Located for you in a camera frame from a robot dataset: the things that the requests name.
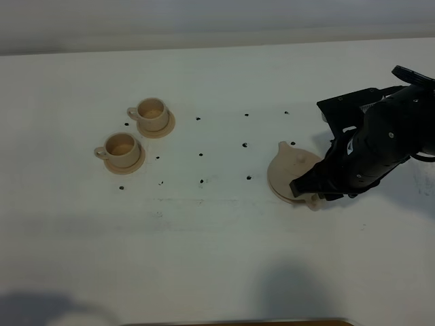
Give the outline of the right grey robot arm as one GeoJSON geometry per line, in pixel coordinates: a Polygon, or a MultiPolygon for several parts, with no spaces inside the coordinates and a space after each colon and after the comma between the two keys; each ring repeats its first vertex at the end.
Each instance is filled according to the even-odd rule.
{"type": "Polygon", "coordinates": [[[323,160],[290,183],[296,198],[355,198],[410,158],[434,161],[434,91],[367,88],[317,102],[334,138],[323,160]]]}

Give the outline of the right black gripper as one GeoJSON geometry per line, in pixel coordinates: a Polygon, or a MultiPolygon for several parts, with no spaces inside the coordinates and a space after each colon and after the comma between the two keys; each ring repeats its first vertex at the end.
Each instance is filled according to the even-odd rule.
{"type": "Polygon", "coordinates": [[[323,160],[316,163],[291,181],[290,188],[295,198],[305,194],[326,194],[326,200],[355,198],[378,186],[409,158],[396,138],[365,126],[335,139],[326,154],[326,168],[323,160]]]}

